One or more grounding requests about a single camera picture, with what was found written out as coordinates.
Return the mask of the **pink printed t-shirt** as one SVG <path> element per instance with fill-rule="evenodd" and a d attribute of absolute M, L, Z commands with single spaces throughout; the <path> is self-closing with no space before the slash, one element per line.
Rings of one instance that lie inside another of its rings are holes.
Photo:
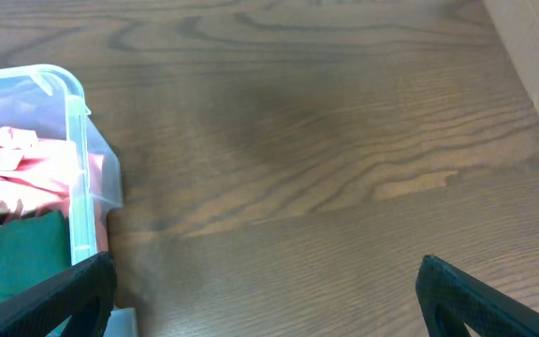
<path fill-rule="evenodd" d="M 88 173 L 90 186 L 99 192 L 105 162 L 102 154 L 88 154 L 88 168 L 81 168 L 74 142 L 0 127 L 0 226 L 49 212 L 68 219 L 72 187 Z"/>

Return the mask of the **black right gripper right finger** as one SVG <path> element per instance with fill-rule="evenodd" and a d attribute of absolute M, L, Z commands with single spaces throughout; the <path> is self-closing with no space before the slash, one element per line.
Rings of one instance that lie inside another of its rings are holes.
<path fill-rule="evenodd" d="M 415 293 L 429 336 L 539 336 L 539 313 L 437 256 L 424 256 Z"/>

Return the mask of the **dark green shirt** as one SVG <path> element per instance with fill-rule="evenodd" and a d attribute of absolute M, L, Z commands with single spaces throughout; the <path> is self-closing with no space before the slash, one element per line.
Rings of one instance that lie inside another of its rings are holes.
<path fill-rule="evenodd" d="M 68 222 L 61 212 L 0 226 L 0 302 L 70 266 Z"/>

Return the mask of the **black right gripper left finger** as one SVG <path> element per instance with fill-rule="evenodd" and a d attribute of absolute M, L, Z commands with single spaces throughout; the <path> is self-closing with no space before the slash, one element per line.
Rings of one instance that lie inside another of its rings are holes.
<path fill-rule="evenodd" d="M 113 257 L 98 253 L 0 303 L 0 336 L 101 337 L 117 289 Z"/>

